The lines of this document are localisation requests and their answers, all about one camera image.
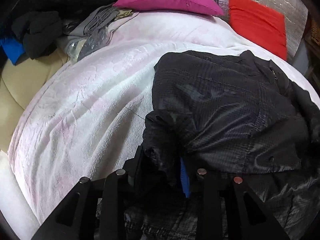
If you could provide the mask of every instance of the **silver bolt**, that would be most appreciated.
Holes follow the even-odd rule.
[[[87,177],[82,177],[82,178],[79,179],[79,182],[82,183],[82,184],[84,184],[84,183],[88,182],[89,180],[90,180],[90,179],[87,178]]]
[[[197,173],[199,174],[199,175],[205,175],[205,174],[207,174],[207,171],[205,170],[205,169],[198,169],[197,170]]]
[[[124,175],[125,174],[125,170],[124,169],[119,169],[116,171],[116,174],[121,176],[121,175]]]
[[[233,178],[233,181],[236,183],[236,184],[241,184],[243,182],[243,179],[241,177],[234,177]]]

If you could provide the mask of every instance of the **pink pillow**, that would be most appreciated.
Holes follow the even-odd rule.
[[[114,6],[137,11],[179,10],[206,15],[223,15],[214,0],[118,0]]]

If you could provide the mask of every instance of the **fleece blanket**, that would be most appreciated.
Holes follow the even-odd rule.
[[[25,110],[8,151],[40,224],[80,177],[103,178],[134,156],[145,115],[152,111],[153,67],[162,55],[195,50],[238,56],[248,49],[273,60],[320,106],[296,69],[215,17],[140,13],[115,31],[107,47],[64,65]]]

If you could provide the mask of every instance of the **white sheet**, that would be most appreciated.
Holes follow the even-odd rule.
[[[196,50],[272,59],[320,106],[292,66],[237,35],[215,17],[146,12],[121,26],[109,46],[62,67],[32,100],[8,151],[17,182],[40,223],[82,176],[122,167],[142,142],[152,111],[153,66],[166,52]]]
[[[40,224],[12,173],[7,154],[0,151],[0,210],[21,240],[30,240]]]

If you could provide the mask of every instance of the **beige upholstery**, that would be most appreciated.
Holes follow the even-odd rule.
[[[14,66],[7,60],[0,78],[0,149],[7,152],[18,121],[32,98],[68,60],[56,49],[38,59]]]

